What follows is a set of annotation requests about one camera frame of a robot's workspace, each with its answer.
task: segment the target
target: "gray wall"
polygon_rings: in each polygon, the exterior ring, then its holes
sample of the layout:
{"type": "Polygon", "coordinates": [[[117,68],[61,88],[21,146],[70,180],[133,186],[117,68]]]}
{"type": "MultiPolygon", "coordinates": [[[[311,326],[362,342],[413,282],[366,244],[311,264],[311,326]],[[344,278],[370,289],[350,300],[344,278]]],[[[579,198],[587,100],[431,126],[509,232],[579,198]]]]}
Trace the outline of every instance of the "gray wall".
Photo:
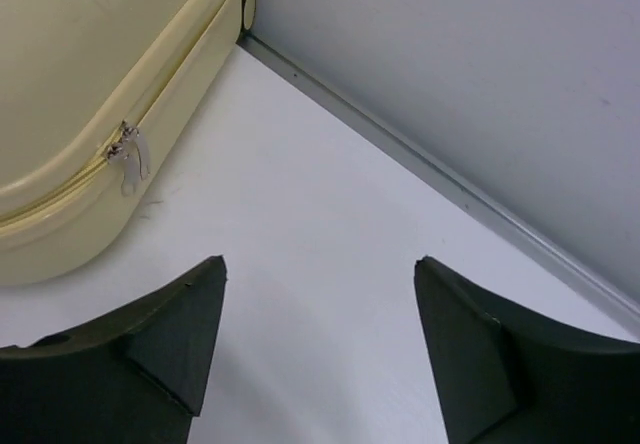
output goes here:
{"type": "Polygon", "coordinates": [[[640,297],[640,0],[259,12],[259,37],[640,297]]]}

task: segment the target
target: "yellow case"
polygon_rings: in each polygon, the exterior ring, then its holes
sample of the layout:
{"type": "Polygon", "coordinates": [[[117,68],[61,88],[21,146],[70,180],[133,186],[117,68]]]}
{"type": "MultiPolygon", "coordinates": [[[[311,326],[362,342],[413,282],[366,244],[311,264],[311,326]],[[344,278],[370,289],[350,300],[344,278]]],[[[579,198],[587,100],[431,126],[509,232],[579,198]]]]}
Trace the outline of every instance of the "yellow case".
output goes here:
{"type": "Polygon", "coordinates": [[[0,284],[117,237],[254,5],[0,0],[0,284]]]}

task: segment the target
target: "suitcase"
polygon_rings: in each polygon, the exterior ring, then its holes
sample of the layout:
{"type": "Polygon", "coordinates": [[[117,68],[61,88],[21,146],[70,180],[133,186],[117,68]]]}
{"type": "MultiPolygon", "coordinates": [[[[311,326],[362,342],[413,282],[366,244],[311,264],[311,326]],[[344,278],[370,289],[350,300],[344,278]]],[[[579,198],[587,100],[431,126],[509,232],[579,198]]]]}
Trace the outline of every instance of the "suitcase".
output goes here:
{"type": "Polygon", "coordinates": [[[122,231],[255,0],[0,0],[0,284],[122,231]]]}

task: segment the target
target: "silver zipper pull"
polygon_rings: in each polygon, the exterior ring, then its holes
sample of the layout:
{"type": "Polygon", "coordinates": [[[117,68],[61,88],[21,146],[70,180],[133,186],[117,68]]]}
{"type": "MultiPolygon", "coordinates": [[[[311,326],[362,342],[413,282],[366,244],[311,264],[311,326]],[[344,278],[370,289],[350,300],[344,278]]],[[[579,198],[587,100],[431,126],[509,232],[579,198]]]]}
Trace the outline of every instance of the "silver zipper pull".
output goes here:
{"type": "Polygon", "coordinates": [[[140,159],[140,177],[144,181],[151,174],[151,153],[149,145],[144,135],[135,126],[127,121],[122,121],[122,139],[123,144],[133,143],[138,149],[138,157],[140,159]]]}
{"type": "Polygon", "coordinates": [[[140,183],[140,167],[136,162],[125,144],[122,141],[118,141],[107,149],[107,162],[111,165],[122,162],[124,164],[124,180],[122,181],[122,194],[124,196],[130,196],[138,189],[140,183]]]}

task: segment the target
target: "suitcase lid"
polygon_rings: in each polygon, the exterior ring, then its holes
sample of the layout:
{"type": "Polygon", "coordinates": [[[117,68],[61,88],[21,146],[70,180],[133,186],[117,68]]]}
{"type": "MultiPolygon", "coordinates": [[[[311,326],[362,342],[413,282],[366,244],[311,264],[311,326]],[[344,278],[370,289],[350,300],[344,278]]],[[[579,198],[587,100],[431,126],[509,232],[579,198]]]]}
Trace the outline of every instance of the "suitcase lid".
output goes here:
{"type": "Polygon", "coordinates": [[[97,113],[185,2],[0,0],[0,216],[95,156],[124,118],[97,113]]]}

